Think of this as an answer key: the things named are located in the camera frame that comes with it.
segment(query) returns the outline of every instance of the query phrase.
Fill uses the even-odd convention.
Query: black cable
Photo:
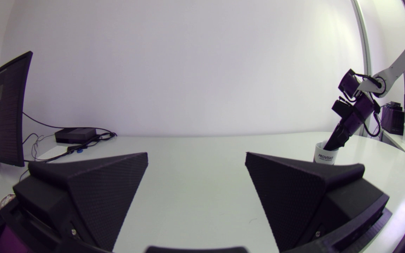
[[[101,137],[104,136],[104,135],[109,135],[109,137],[108,137],[108,138],[101,138]],[[81,148],[83,148],[84,146],[92,147],[92,146],[95,146],[96,144],[98,144],[100,141],[108,141],[108,140],[110,140],[111,138],[113,138],[114,136],[117,136],[117,135],[116,135],[115,133],[112,133],[112,132],[110,132],[110,133],[104,133],[104,134],[101,134],[101,135],[96,135],[95,137],[91,138],[91,139],[88,140],[87,142],[85,142],[85,143],[83,143],[83,144],[81,144],[81,145],[79,145],[79,146],[75,146],[74,148],[72,148],[72,149],[66,151],[66,152],[63,153],[63,154],[60,154],[60,155],[55,156],[55,157],[51,157],[51,158],[49,158],[49,159],[38,159],[38,158],[37,158],[37,160],[40,160],[40,161],[42,161],[42,162],[51,162],[51,161],[54,161],[54,160],[56,160],[56,159],[58,159],[58,158],[60,158],[60,157],[63,157],[63,156],[68,155],[68,154],[71,154],[71,153],[74,152],[75,150],[81,149]]]
[[[33,120],[33,121],[35,121],[35,122],[37,122],[37,123],[39,123],[39,124],[41,124],[41,125],[45,125],[45,126],[47,126],[47,127],[49,127],[49,128],[63,128],[63,127],[61,127],[61,126],[54,126],[54,125],[48,125],[48,124],[42,123],[42,122],[40,122],[40,121],[38,121],[38,120],[33,119],[31,116],[27,115],[25,112],[23,112],[23,114],[24,114],[26,117],[28,117],[29,119],[31,119],[31,120]],[[109,133],[114,133],[114,132],[109,131],[109,130],[107,130],[107,129],[105,129],[105,128],[95,128],[95,129],[103,130],[103,131],[106,131],[106,132],[109,132]]]
[[[47,127],[49,127],[49,128],[63,128],[63,127],[61,127],[61,126],[48,125],[48,124],[45,124],[45,123],[40,122],[40,121],[38,121],[38,120],[35,120],[35,119],[32,118],[31,116],[27,115],[25,112],[23,112],[23,114],[24,114],[26,117],[28,117],[29,119],[33,120],[34,122],[37,122],[37,123],[39,123],[39,124],[41,124],[41,125],[45,125],[45,126],[47,126]],[[107,129],[105,129],[105,128],[95,128],[95,129],[103,130],[103,131],[106,131],[107,133],[103,133],[103,134],[100,134],[100,135],[96,135],[96,136],[94,136],[93,138],[91,138],[90,140],[88,140],[87,142],[85,142],[85,143],[83,143],[83,144],[81,144],[81,145],[79,145],[79,146],[76,146],[76,147],[74,147],[74,148],[72,148],[72,149],[66,151],[65,153],[63,153],[63,154],[61,154],[61,155],[58,155],[58,156],[55,156],[55,157],[51,157],[51,158],[49,158],[49,159],[38,159],[38,158],[37,158],[37,146],[38,146],[38,143],[47,137],[47,136],[45,136],[45,137],[43,137],[42,139],[40,139],[40,137],[42,137],[42,136],[40,136],[39,138],[37,138],[37,141],[34,143],[34,145],[32,145],[32,148],[31,148],[31,155],[32,155],[32,157],[34,158],[34,161],[40,160],[40,161],[42,161],[42,162],[51,162],[51,161],[56,160],[56,159],[58,159],[58,158],[60,158],[60,157],[63,157],[63,156],[68,155],[68,154],[71,154],[71,153],[74,152],[75,150],[81,149],[81,148],[83,148],[84,146],[87,146],[87,147],[95,146],[95,145],[98,144],[100,141],[108,141],[108,140],[110,140],[111,138],[113,138],[114,136],[117,136],[117,133],[114,133],[114,132],[112,132],[112,131],[110,131],[110,130],[107,130]]]
[[[377,134],[372,134],[372,133],[370,133],[370,131],[368,130],[366,124],[364,124],[364,128],[365,128],[365,131],[367,131],[367,133],[368,133],[371,137],[378,137],[379,134],[381,133],[381,124],[379,123],[378,116],[377,116],[377,113],[376,113],[376,112],[373,113],[373,116],[374,116],[374,119],[376,120],[376,122],[378,123],[378,127],[379,127],[378,133],[377,133]]]
[[[26,174],[26,172],[27,172],[28,170],[29,170],[29,169],[27,169],[26,171],[23,172],[23,174],[21,174],[20,180],[18,180],[18,183],[21,182],[21,178],[23,177],[24,174]]]
[[[357,99],[354,99],[354,100],[349,99],[349,97],[346,95],[345,91],[342,91],[342,93],[344,94],[345,98],[346,98],[349,102],[354,103],[355,101],[357,101]]]
[[[29,137],[31,137],[31,136],[37,136],[37,138],[38,138],[38,135],[36,133],[32,133],[26,139],[24,139],[22,144],[24,144],[27,141],[27,139],[29,139]]]

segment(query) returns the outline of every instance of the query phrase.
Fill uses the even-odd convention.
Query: table
[[[244,165],[246,152],[311,161],[315,143],[331,133],[266,136],[117,137],[55,162],[148,152],[149,165],[127,213],[114,252],[245,246],[278,252]],[[363,163],[364,178],[389,195],[393,213],[365,252],[392,252],[405,234],[405,152],[352,136],[336,164]]]
[[[402,136],[391,134],[384,129],[382,131],[383,135],[387,137],[397,148],[405,152],[405,143],[402,142]]]

